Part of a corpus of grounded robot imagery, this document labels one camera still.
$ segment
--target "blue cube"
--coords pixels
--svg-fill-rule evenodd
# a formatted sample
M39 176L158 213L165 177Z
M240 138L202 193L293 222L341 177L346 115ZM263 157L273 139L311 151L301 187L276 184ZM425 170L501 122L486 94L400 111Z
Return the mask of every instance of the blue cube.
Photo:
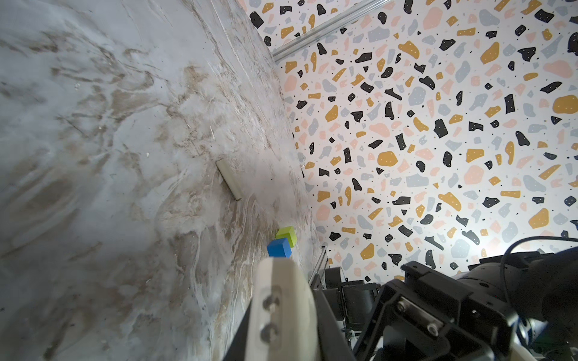
M291 257L291 246L289 245L289 239L279 238L272 240L267 246L267 252L269 252L269 257Z

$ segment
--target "patterned wallpaper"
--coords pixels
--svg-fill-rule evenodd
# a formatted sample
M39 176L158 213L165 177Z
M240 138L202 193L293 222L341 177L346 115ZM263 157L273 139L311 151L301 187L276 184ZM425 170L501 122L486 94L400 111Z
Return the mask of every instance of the patterned wallpaper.
M270 51L319 26L358 0L238 0Z
M346 276L403 279L410 260L453 275L525 236L578 236L577 4L390 2L279 64L319 242Z

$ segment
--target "terrazzo wall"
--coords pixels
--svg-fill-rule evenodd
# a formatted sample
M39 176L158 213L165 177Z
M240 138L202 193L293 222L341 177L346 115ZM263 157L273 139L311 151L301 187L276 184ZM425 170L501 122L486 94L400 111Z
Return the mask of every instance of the terrazzo wall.
M357 0L238 0L271 51L319 26Z
M389 2L279 64L319 241L347 277L403 279L410 260L453 275L525 236L578 236L576 4Z

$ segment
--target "lime green block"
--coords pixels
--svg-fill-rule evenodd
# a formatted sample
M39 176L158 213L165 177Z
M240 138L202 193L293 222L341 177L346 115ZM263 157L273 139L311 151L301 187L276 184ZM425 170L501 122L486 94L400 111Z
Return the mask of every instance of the lime green block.
M297 243L297 235L295 234L295 228L293 228L293 226L281 228L277 232L275 238L276 239L287 238L289 240L289 245L291 246L291 248L295 247L295 244Z

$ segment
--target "black cable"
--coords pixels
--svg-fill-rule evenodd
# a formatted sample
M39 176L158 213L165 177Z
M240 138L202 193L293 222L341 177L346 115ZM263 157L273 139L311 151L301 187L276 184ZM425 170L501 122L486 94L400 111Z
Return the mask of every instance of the black cable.
M555 237L555 236L534 236L534 237L526 237L526 238L522 238L519 241L514 242L514 244L512 244L510 247L508 247L508 249L506 250L506 252L504 253L504 255L502 256L502 260L500 262L500 278L502 279L502 289L504 291L504 298L506 299L506 303L508 304L508 306L511 306L512 304L510 303L510 296L507 293L507 285L506 285L506 272L504 271L505 267L506 267L506 259L507 256L514 250L514 248L516 248L518 245L528 242L528 241L534 241L534 240L551 240L551 241L570 241L570 242L578 242L577 238L566 238L566 237Z

